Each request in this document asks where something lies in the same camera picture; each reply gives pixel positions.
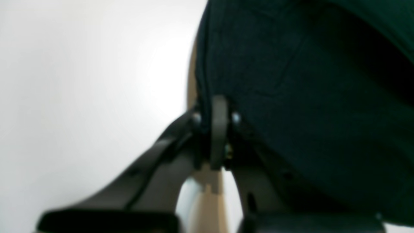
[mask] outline white wall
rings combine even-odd
[[[205,3],[0,1],[0,233],[98,191],[185,111]]]

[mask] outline dark fabric cover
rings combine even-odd
[[[228,96],[321,191],[414,226],[413,11],[412,0],[210,0],[197,39],[204,119],[213,95]]]

